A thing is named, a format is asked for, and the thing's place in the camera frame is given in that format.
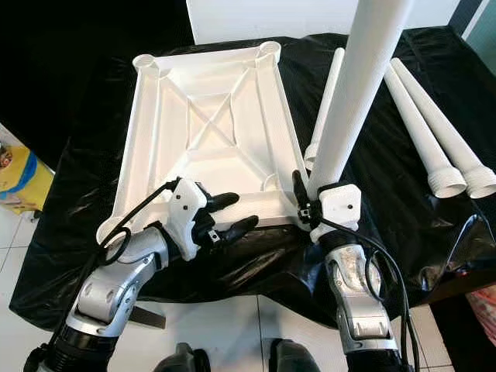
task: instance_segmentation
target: black plastic sheet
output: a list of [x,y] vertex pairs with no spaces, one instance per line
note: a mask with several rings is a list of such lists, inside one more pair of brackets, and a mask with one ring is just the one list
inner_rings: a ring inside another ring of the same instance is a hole
[[[301,151],[312,138],[332,53],[333,34],[273,38]],[[191,46],[167,54],[258,45],[249,40]],[[400,57],[481,160],[496,168],[496,78],[449,28],[405,31]],[[29,246],[10,308],[52,329],[79,270],[98,247],[119,177],[136,74],[129,60],[101,61],[64,150],[43,216]],[[363,192],[360,230],[381,240],[405,276],[410,304],[473,290],[496,280],[496,198],[434,198],[427,174],[382,84],[343,178]],[[197,302],[262,294],[303,316],[335,326],[323,253],[294,226],[250,232],[224,253],[200,254],[155,275],[141,299]],[[397,314],[390,303],[388,310]]]

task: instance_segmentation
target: white cylindrical leg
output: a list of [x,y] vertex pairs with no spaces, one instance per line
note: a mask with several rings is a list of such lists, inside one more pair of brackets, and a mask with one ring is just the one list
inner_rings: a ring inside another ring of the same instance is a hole
[[403,30],[412,0],[361,0],[313,172],[308,194],[339,181],[386,67]]
[[391,65],[448,157],[462,172],[467,182],[468,195],[471,198],[483,198],[495,193],[496,175],[494,172],[481,163],[477,155],[404,64],[398,58],[394,58]]
[[344,49],[338,48],[334,51],[334,56],[332,57],[331,68],[329,70],[329,76],[327,77],[327,82],[325,83],[324,94],[322,96],[322,101],[320,103],[319,114],[317,115],[317,121],[315,122],[315,128],[313,129],[312,141],[305,151],[305,166],[310,171],[313,168],[313,163],[315,157],[317,156],[317,149],[319,148],[320,137],[322,137],[322,131],[324,130],[324,124],[327,120],[327,115],[329,114],[329,107],[331,105],[332,95],[334,94],[334,88],[336,87],[336,81],[339,76],[339,71],[341,70],[341,64],[343,63]]
[[449,162],[393,67],[387,68],[384,80],[424,163],[433,194],[437,198],[451,198],[464,192],[467,184],[462,174]]

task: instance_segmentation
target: white tile floor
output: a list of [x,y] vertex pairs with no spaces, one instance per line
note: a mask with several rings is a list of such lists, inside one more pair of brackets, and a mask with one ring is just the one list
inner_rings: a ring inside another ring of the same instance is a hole
[[[50,338],[8,309],[35,226],[0,208],[0,370],[22,370],[29,352]],[[109,370],[152,371],[176,343],[206,349],[213,372],[268,372],[270,341],[290,338],[305,345],[322,372],[345,372],[339,333],[311,322],[264,296],[204,304],[142,303],[167,317],[166,329],[127,325]],[[428,306],[412,310],[424,372],[454,371]],[[398,321],[393,322],[399,334]],[[139,344],[140,353],[136,351]]]

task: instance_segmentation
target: robotic hand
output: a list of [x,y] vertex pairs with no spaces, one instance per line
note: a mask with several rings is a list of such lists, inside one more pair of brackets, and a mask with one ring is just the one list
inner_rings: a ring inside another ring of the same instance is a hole
[[[298,215],[312,229],[310,237],[319,243],[326,256],[329,285],[338,305],[336,321],[350,372],[410,371],[406,356],[406,328],[412,338],[415,370],[419,368],[415,330],[408,312],[408,298],[401,272],[388,252],[358,230],[360,189],[354,184],[334,184],[319,189],[319,199],[310,201],[298,171],[293,173]],[[360,243],[372,248],[366,259]],[[401,357],[391,330],[386,309],[379,296],[381,275],[372,261],[376,254],[394,268],[401,290]]]
[[[173,192],[165,225],[155,222],[132,235],[125,223],[164,189]],[[106,255],[100,266],[81,285],[51,345],[34,350],[24,371],[107,371],[140,289],[157,271],[179,257],[194,259],[200,248],[227,246],[255,228],[258,217],[252,215],[227,231],[213,229],[215,221],[210,213],[238,200],[234,193],[211,196],[200,184],[184,178],[155,191],[102,242]],[[119,237],[120,233],[125,233],[124,237]]]

